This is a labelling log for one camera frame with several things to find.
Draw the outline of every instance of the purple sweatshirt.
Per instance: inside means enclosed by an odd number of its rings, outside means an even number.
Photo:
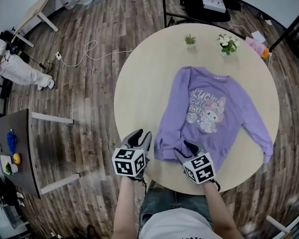
[[[177,161],[178,148],[192,153],[184,140],[204,144],[218,171],[240,126],[260,145],[267,163],[273,143],[246,91],[230,76],[218,76],[205,67],[183,67],[173,81],[168,105],[154,141],[155,159]]]

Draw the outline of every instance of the round table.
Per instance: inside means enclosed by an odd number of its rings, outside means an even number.
[[[187,49],[186,34],[196,36],[196,47]],[[114,112],[120,138],[142,128],[151,131],[147,176],[177,192],[203,195],[201,186],[186,177],[180,164],[156,160],[153,142],[166,109],[176,72],[183,66],[205,66],[216,75],[231,75],[253,100],[273,140],[279,124],[279,100],[274,80],[263,60],[244,40],[237,52],[221,56],[216,41],[231,32],[205,24],[181,24],[165,28],[145,39],[126,60],[115,89]],[[236,187],[263,164],[264,155],[241,128],[228,157],[217,173],[221,191]]]

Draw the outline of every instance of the white flower pot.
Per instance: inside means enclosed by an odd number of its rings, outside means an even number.
[[[18,172],[18,166],[15,164],[10,164],[12,174]]]
[[[221,45],[219,45],[219,48],[220,48],[220,55],[222,56],[222,57],[227,57],[227,56],[229,56],[229,55],[227,55],[227,53],[226,52],[222,52],[222,49],[224,48],[224,47],[222,47]]]
[[[194,43],[194,44],[187,44],[186,48],[187,49],[193,49],[195,46],[196,46],[196,43]]]

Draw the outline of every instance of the yellow fruit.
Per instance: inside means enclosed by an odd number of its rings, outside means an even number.
[[[20,154],[19,154],[19,153],[15,153],[15,154],[13,155],[13,160],[14,160],[14,162],[15,162],[17,165],[19,165],[19,164],[21,163],[21,157],[20,157]]]

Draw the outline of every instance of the blue object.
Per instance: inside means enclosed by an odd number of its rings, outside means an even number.
[[[16,135],[14,134],[13,129],[11,129],[11,131],[6,134],[6,141],[8,143],[9,150],[12,153],[12,155],[15,154],[15,146],[18,141],[16,139]]]

